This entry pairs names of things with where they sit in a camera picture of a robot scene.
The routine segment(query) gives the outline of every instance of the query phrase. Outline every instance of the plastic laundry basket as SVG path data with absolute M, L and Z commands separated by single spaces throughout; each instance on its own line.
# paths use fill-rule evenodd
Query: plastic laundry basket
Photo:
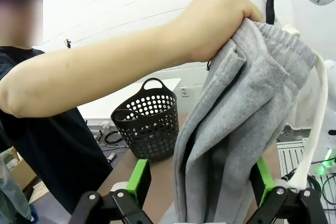
M 149 81 L 162 87 L 145 89 Z M 111 119 L 137 158 L 155 162 L 173 155 L 179 133 L 176 95 L 161 80 L 146 80 L 137 94 L 113 111 Z

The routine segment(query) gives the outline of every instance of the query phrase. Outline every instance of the dark shirt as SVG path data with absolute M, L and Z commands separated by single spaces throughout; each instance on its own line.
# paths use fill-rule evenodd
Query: dark shirt
M 43 53 L 0 47 L 0 79 L 15 65 Z M 13 146 L 70 214 L 81 195 L 97 190 L 112 171 L 77 108 L 48 118 L 21 119 L 0 110 L 0 121 Z

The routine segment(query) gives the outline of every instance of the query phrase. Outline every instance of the brown table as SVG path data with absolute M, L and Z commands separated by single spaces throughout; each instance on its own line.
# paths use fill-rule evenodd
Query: brown table
M 179 115 L 180 125 L 186 119 L 186 115 Z M 264 159 L 273 175 L 273 178 L 280 178 L 280 163 L 276 143 L 265 153 Z M 117 164 L 116 168 L 107 177 L 98 189 L 101 195 L 106 195 L 117 182 L 128 181 L 138 159 L 127 151 L 123 159 Z M 151 164 L 152 182 L 149 188 L 143 210 L 153 221 L 158 223 L 165 214 L 168 207 L 173 202 L 173 179 L 172 179 L 172 157 L 161 162 Z M 255 201 L 251 204 L 246 219 L 249 219 L 257 209 Z

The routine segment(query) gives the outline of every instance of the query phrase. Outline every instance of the hand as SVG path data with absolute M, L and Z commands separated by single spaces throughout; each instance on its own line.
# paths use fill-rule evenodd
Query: hand
M 263 22 L 249 0 L 193 0 L 169 23 L 186 62 L 209 61 L 241 25 L 243 19 Z

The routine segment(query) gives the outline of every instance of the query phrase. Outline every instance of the forearm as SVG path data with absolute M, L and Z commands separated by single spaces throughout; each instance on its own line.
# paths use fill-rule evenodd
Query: forearm
M 0 82 L 0 108 L 17 117 L 39 118 L 96 100 L 184 63 L 171 39 L 159 27 L 24 61 Z

